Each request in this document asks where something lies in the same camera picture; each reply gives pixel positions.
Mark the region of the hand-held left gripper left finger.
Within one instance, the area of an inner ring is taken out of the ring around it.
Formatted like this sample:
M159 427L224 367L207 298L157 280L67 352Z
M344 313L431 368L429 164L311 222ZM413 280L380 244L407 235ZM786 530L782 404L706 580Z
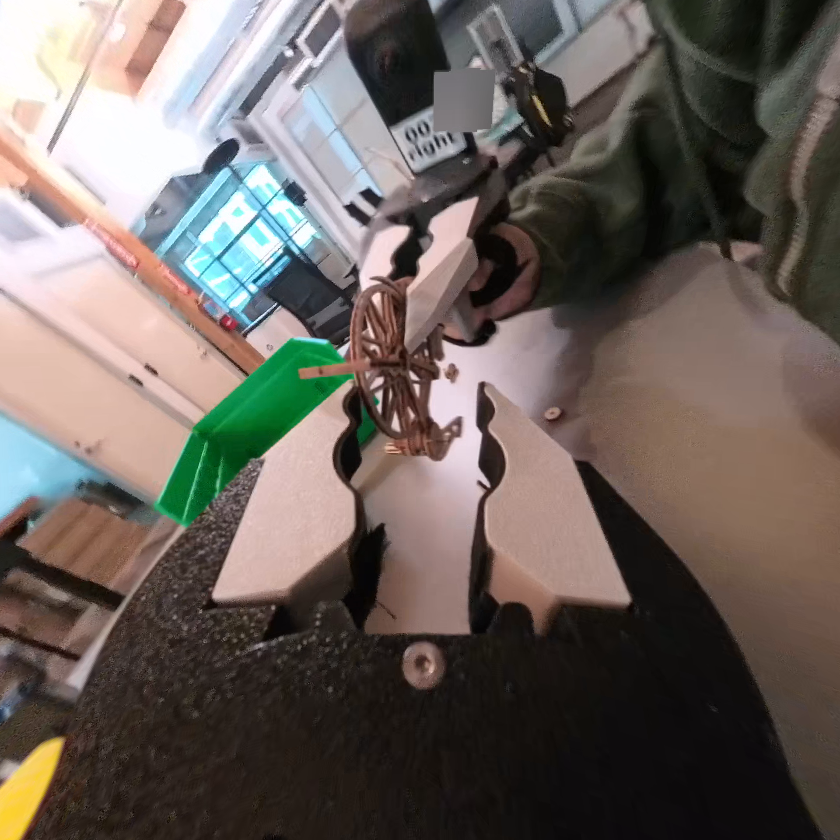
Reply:
M361 467L361 398L342 384L264 456L211 599L275 606L300 627L339 602L363 627L377 602L385 525L372 526L352 485Z

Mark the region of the yellow plastic object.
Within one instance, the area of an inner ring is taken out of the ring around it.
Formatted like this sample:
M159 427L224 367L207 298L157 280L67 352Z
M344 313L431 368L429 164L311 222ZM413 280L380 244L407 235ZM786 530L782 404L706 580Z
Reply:
M1 838L25 839L39 819L55 781L67 739L38 745L1 786Z

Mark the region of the wooden bicycle model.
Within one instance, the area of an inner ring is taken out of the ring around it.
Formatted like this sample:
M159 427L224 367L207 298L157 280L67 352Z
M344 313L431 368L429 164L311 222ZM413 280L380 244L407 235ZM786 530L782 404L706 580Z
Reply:
M407 341L407 290L411 278L375 278L353 305L344 362L298 370L302 380L352 375L376 428L389 438L387 453L443 460L462 434L457 417L439 426L429 401L444 358L442 330L434 327L415 349Z

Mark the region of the person's right forearm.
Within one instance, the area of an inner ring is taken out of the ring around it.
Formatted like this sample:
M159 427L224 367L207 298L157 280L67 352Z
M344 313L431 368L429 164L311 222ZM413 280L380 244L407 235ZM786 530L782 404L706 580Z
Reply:
M509 222L539 256L528 307L596 297L697 242L757 242L762 216L744 195L765 138L753 93L745 80L649 54L568 160L510 196Z

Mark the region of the white cabinet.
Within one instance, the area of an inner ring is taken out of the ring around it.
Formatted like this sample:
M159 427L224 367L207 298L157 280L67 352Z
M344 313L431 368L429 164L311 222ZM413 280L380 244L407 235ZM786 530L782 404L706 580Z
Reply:
M86 227L1 193L2 412L156 501L245 378Z

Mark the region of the black office chair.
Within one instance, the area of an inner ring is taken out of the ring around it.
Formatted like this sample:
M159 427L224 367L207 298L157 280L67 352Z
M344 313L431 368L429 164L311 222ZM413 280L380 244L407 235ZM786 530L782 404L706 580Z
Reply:
M289 257L262 291L300 321L312 338L328 340L337 348L348 342L352 296L311 263Z

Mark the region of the wooden crate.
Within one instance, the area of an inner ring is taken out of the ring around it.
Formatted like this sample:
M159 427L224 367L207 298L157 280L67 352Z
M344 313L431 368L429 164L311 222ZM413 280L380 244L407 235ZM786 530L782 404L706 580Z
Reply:
M70 498L35 520L17 545L57 569L116 587L149 533L148 526Z

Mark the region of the black tripod device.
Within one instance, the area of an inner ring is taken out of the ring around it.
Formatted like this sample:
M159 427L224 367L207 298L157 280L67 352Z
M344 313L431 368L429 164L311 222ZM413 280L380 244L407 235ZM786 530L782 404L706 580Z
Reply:
M510 71L507 90L536 148L561 146L574 129L563 81L533 61L524 61Z

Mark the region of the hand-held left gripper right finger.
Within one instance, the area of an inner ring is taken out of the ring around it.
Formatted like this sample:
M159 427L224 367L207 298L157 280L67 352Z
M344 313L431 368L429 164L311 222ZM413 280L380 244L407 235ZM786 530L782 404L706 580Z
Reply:
M520 604L537 635L569 606L625 611L632 597L580 472L566 450L497 387L476 402L478 465L486 483L469 570L469 630Z

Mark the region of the green plastic bin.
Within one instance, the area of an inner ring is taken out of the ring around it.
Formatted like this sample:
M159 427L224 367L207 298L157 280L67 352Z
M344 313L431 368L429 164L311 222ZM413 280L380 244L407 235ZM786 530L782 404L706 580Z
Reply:
M342 361L327 340L286 341L192 428L154 509L188 527L251 460L350 380L302 380L300 368Z

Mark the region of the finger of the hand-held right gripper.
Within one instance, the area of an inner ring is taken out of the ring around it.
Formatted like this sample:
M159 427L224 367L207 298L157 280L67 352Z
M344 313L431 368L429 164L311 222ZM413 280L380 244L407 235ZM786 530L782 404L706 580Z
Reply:
M477 196L466 198L430 220L430 245L406 291L403 342L410 352L450 320L457 299L477 270L476 247L469 231L478 203Z
M419 260L431 244L429 233L415 224L382 220L366 236L359 261L360 291L387 280L415 278Z

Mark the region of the green jacket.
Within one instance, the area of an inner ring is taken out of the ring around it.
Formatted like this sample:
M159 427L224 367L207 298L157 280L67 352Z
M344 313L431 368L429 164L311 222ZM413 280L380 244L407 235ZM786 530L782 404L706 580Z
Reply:
M839 336L839 3L646 2L712 237Z

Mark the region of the person's right hand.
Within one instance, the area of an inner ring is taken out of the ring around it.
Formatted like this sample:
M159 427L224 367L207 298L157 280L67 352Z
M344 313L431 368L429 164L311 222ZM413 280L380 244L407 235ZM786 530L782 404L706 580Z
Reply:
M501 223L490 228L485 239L497 238L506 243L502 250L510 251L515 259L511 266L516 269L511 282L504 290L501 284L491 278L498 272L499 265L491 257L498 250L477 248L478 268L467 285L468 302L476 323L486 320L505 321L530 309L540 284L540 257L530 236L519 227Z

